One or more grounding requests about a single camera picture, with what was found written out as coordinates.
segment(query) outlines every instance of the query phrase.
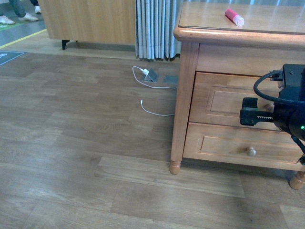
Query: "white shoe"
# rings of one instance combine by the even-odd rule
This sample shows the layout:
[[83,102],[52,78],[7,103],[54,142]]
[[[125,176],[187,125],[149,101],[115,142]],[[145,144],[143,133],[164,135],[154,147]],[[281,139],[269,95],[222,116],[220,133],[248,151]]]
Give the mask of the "white shoe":
[[26,13],[26,15],[23,18],[19,18],[20,21],[38,21],[38,18],[30,15],[29,13]]
[[0,16],[0,24],[12,25],[15,24],[15,22],[7,18],[6,16],[2,15]]
[[40,6],[35,6],[35,13],[41,13]]

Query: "wooden cabinet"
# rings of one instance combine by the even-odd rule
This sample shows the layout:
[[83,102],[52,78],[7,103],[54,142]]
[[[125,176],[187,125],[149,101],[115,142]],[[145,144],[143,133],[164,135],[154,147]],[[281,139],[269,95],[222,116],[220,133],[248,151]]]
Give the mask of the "wooden cabinet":
[[51,39],[135,44],[135,0],[39,0]]
[[[227,8],[244,16],[243,27],[224,16]],[[182,52],[171,173],[179,172],[183,157],[305,171],[298,162],[303,153],[289,134],[273,123],[239,123],[244,97],[257,97],[259,110],[273,108],[253,91],[259,77],[286,63],[305,63],[301,21],[305,15],[298,7],[183,4],[174,31]],[[260,90],[274,97],[280,91],[268,80]],[[298,189],[303,181],[299,172],[291,186]]]

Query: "drawer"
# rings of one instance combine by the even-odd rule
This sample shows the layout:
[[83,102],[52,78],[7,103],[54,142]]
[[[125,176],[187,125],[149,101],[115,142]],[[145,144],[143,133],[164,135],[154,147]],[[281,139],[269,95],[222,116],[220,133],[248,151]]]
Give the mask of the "drawer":
[[[258,109],[273,107],[273,102],[257,96],[253,85],[258,77],[226,74],[197,73],[190,110],[190,122],[228,125],[244,128],[279,131],[273,123],[258,123],[253,127],[240,125],[239,113],[244,97],[258,98]],[[265,80],[259,89],[278,97],[277,82]]]
[[285,63],[304,64],[305,52],[228,45],[200,44],[197,71],[263,76]]
[[[247,154],[250,147],[255,155]],[[183,152],[187,158],[300,171],[302,155],[285,132],[205,124],[189,124]]]

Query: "black cable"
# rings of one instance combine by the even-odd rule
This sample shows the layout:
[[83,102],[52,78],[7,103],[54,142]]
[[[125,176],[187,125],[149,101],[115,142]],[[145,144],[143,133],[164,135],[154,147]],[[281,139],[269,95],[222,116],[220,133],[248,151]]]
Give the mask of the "black cable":
[[287,104],[287,105],[294,105],[294,106],[300,106],[300,105],[305,105],[305,101],[296,101],[296,100],[291,100],[291,99],[283,99],[283,98],[276,98],[276,97],[272,97],[272,96],[269,96],[269,95],[266,95],[264,93],[262,93],[259,89],[258,89],[258,85],[265,79],[275,75],[275,74],[279,74],[281,73],[282,70],[278,70],[278,71],[272,71],[264,76],[262,76],[261,78],[259,78],[254,86],[253,86],[253,90],[254,92],[259,96],[259,97],[262,97],[266,100],[269,100],[269,101],[272,101],[272,102],[276,102],[276,103],[279,103],[279,104]]
[[291,135],[292,140],[301,148],[303,154],[305,154],[305,145],[297,137]]

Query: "curtain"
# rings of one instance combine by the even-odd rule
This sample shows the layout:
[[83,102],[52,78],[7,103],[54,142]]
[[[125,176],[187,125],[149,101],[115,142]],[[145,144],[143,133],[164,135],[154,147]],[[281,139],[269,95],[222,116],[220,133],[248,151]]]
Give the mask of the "curtain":
[[168,59],[180,53],[181,43],[173,29],[184,1],[305,7],[305,0],[136,0],[136,55],[140,59]]

